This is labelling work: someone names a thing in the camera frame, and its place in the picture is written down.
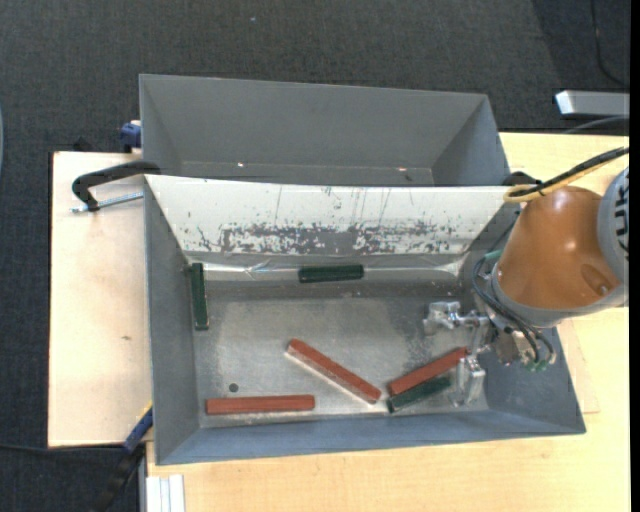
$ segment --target red block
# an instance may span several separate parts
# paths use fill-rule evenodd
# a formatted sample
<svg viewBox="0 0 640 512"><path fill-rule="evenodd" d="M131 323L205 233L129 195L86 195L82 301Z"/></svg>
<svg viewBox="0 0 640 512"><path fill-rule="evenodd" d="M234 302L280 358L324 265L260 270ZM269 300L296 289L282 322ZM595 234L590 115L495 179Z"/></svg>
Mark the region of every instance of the red block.
<svg viewBox="0 0 640 512"><path fill-rule="evenodd" d="M441 375L442 373L455 368L458 361L467 355L467 348L460 347L452 350L448 354L431 361L430 363L418 368L417 370L408 373L404 377L394 380L388 385L389 394L391 396L404 393L409 389L416 387L418 384L422 384L428 380Z"/></svg>
<svg viewBox="0 0 640 512"><path fill-rule="evenodd" d="M209 398L205 406L209 415L310 411L315 408L316 400L313 395Z"/></svg>
<svg viewBox="0 0 640 512"><path fill-rule="evenodd" d="M310 347L304 341L292 339L287 353L370 404L375 404L382 395L382 391L378 388L340 366L315 348Z"/></svg>

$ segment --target green block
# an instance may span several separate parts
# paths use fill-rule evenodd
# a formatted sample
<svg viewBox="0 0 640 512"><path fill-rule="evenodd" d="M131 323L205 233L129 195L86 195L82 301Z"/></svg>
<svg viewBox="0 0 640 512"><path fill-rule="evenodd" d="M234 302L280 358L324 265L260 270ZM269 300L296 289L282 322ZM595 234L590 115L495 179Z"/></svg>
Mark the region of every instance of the green block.
<svg viewBox="0 0 640 512"><path fill-rule="evenodd" d="M302 267L298 271L301 283L328 283L332 281L352 281L364 277L362 265L328 265L324 267Z"/></svg>
<svg viewBox="0 0 640 512"><path fill-rule="evenodd" d="M450 386L451 379L448 375L445 375L443 377L436 377L435 379L431 379L423 382L422 384L418 384L417 386L405 391L404 393L389 397L389 399L387 400L389 412L396 412L398 409L406 407L407 405L425 400L430 396L435 395L436 393L440 393L442 390L447 389Z"/></svg>
<svg viewBox="0 0 640 512"><path fill-rule="evenodd" d="M207 313L207 296L204 287L204 267L202 263L194 263L189 269L191 274L191 301L196 331L209 329L209 314Z"/></svg>

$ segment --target wire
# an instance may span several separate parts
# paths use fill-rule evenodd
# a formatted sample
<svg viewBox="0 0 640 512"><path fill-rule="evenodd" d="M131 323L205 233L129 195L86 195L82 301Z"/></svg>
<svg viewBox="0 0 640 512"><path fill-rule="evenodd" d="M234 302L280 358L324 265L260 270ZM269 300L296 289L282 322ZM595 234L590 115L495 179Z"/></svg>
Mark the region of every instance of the wire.
<svg viewBox="0 0 640 512"><path fill-rule="evenodd" d="M629 116L611 116L611 117L603 117L602 119L596 119L595 121L589 121L588 123L583 123L578 126L574 126L569 130L562 132L563 135L570 135L572 133L578 133L583 130L588 130L589 128L595 128L597 126L614 124L618 122L626 121L629 123Z"/></svg>
<svg viewBox="0 0 640 512"><path fill-rule="evenodd" d="M38 448L37 446L0 443L0 450L11 450L16 452L32 453L34 455L48 456L48 455L59 455L59 454L75 454L75 453L87 452L87 451L109 451L109 452L115 453L117 451L122 451L122 446L101 445L101 446L84 446L82 448L73 447L73 448L50 449L50 448Z"/></svg>
<svg viewBox="0 0 640 512"><path fill-rule="evenodd" d="M600 27L598 26L598 18L596 17L595 0L590 0L589 5L591 7L591 24L593 25L593 33L596 43L596 59L598 60L598 67L600 68L600 71L602 71L602 74L604 74L604 76L606 76L609 80L615 82L621 87L624 87L625 89L629 89L629 84L614 76L604 65L604 61L602 59L602 49L600 47Z"/></svg>
<svg viewBox="0 0 640 512"><path fill-rule="evenodd" d="M538 185L516 185L515 187L511 187L505 192L503 200L506 203L520 203L531 201L533 199L536 199L537 197L545 196L550 192L562 188L565 185L568 185L569 183L576 181L577 179L580 179L589 173L592 173L606 163L628 153L628 147L621 147L612 149L610 151L605 151L604 153L594 156L589 160L585 160L584 162L576 165L567 172L559 174L555 178L551 178L550 180L547 180Z"/></svg>
<svg viewBox="0 0 640 512"><path fill-rule="evenodd" d="M3 158L4 158L4 122L2 120L2 105L0 105L0 177L2 177Z"/></svg>

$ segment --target gray bin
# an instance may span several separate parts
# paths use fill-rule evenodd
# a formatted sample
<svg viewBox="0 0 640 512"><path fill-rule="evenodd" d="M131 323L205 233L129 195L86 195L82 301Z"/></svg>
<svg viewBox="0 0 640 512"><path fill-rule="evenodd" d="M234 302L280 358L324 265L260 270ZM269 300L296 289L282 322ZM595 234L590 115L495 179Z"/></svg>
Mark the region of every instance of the gray bin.
<svg viewBox="0 0 640 512"><path fill-rule="evenodd" d="M473 239L457 251L434 254L425 249L417 255L363 255L344 248L339 229L328 230L342 244L335 244L337 255L236 254L210 243L186 250L180 234L186 225L180 223L191 218L190 212L184 215L190 187L208 186L210 178L322 185L329 192L338 185L354 191L401 188L398 193L454 185L445 193L451 194L452 211L462 215L474 186L499 185L508 173L486 97L142 76L141 104L145 160L156 162L163 174L205 178L183 179L186 192L175 198L156 196L160 189L153 179L145 184L159 464L584 432L555 331L549 336L558 359L544 373L505 367L492 352L483 353L479 360L487 378L476 403L454 407L442 394L393 415L359 403L284 357L288 341L299 337L384 388L449 348L468 344L460 331L426 337L425 307L458 300L465 311L473 308L470 266L507 229L511 206L496 204L487 218L463 219L463 226L481 224ZM216 206L213 194L198 207L211 205L215 226L224 205ZM271 220L272 227L282 227L282 219ZM301 285L279 277L283 269L327 261L362 264L365 278ZM193 263L215 269L206 272L211 325L204 331L194 329L186 272ZM442 271L456 264L457 271ZM276 277L238 281L227 277L233 272L225 272L225 265L257 266ZM379 269L384 272L376 274ZM318 413L242 418L204 413L209 397L289 389L317 394Z"/></svg>

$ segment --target black carpet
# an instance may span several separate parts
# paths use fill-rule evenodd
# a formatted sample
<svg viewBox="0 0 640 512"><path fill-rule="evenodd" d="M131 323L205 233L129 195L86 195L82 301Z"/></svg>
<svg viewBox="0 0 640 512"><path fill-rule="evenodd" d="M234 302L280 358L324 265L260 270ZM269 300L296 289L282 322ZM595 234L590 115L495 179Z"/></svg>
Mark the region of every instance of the black carpet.
<svg viewBox="0 0 640 512"><path fill-rule="evenodd" d="M631 2L594 2L604 71L587 1L0 0L0 443L46 446L48 154L119 150L139 73L483 92L501 130L561 131L556 92L629 82ZM0 447L0 511L87 510L116 460Z"/></svg>

